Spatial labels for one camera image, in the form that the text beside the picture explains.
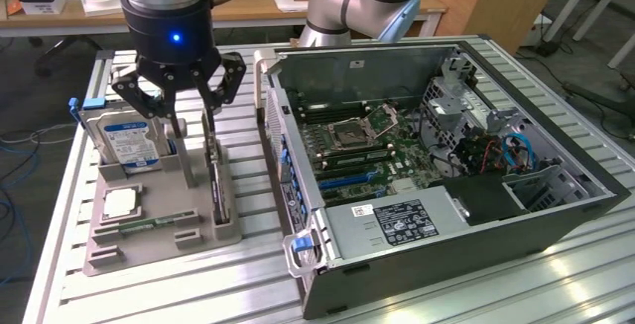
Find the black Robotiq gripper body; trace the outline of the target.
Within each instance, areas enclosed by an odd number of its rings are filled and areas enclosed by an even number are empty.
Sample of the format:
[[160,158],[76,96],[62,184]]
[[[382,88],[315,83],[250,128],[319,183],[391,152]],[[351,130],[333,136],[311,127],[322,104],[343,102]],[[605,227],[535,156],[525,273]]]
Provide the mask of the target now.
[[138,50],[138,73],[163,89],[196,87],[192,70],[210,79],[220,66],[211,25],[211,0],[175,10],[152,10],[122,0]]

